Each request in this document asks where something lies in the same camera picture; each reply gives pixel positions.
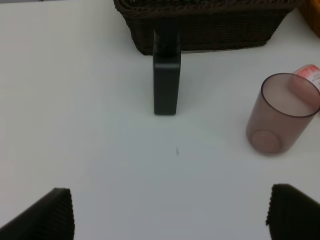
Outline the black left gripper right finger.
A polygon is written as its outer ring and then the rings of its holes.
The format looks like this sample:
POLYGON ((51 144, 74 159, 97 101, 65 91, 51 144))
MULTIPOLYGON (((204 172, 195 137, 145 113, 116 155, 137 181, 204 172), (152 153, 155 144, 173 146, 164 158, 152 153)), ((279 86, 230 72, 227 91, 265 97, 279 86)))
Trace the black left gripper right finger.
POLYGON ((265 224, 272 240, 318 240, 320 204, 290 184, 275 184, 265 224))

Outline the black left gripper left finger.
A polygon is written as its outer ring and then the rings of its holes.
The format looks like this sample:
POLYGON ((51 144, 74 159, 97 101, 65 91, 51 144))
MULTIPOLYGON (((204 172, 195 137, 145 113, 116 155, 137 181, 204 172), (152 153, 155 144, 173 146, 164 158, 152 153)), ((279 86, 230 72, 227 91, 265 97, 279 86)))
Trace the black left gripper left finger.
POLYGON ((73 240, 75 219, 69 188, 53 188, 0 228, 2 240, 73 240))

